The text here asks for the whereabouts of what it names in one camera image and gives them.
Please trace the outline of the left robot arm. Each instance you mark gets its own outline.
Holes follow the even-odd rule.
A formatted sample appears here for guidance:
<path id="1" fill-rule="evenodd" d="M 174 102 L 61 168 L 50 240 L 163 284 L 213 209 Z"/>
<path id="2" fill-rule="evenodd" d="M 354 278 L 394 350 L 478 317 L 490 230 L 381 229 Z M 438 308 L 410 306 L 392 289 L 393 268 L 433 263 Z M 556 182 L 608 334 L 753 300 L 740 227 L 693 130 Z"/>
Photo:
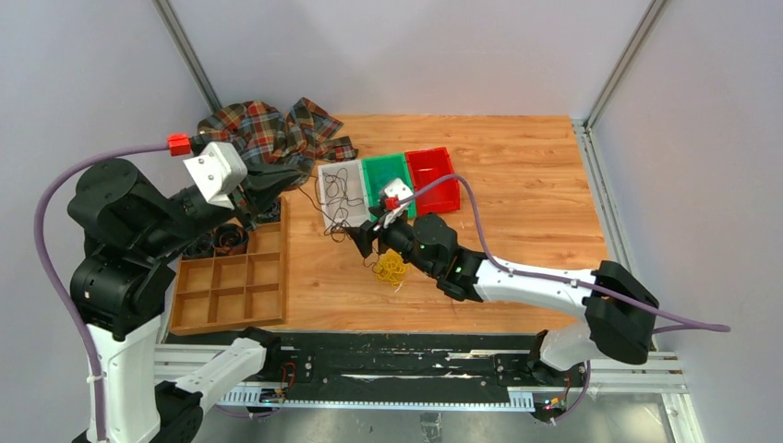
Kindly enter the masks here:
<path id="1" fill-rule="evenodd" d="M 78 180 L 69 216 L 85 234 L 85 257 L 70 297 L 97 347 L 101 366 L 94 400 L 111 442 L 190 442 L 205 415 L 245 379 L 277 378 L 283 369 L 278 336 L 241 331 L 232 345 L 200 369 L 156 382 L 156 336 L 172 261 L 200 235 L 265 210 L 297 178 L 296 169 L 249 168 L 231 208 L 209 204 L 196 186 L 165 197 L 130 161 L 91 166 Z"/>

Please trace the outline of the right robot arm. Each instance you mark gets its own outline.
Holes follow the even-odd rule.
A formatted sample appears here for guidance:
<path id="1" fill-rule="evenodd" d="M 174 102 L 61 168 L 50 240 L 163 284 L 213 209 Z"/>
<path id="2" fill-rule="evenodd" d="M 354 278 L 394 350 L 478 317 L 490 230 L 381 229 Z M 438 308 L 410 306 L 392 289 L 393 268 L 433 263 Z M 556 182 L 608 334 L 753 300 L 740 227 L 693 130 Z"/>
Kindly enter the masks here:
<path id="1" fill-rule="evenodd" d="M 392 250 L 451 299 L 533 305 L 576 318 L 569 327 L 537 335 L 527 369 L 539 384 L 552 384 L 565 370 L 593 358 L 627 365 L 648 359 L 652 311 L 659 303 L 617 262 L 604 260 L 594 270 L 565 270 L 490 259 L 459 245 L 457 232 L 436 214 L 412 223 L 365 221 L 346 231 L 363 257 L 373 250 Z"/>

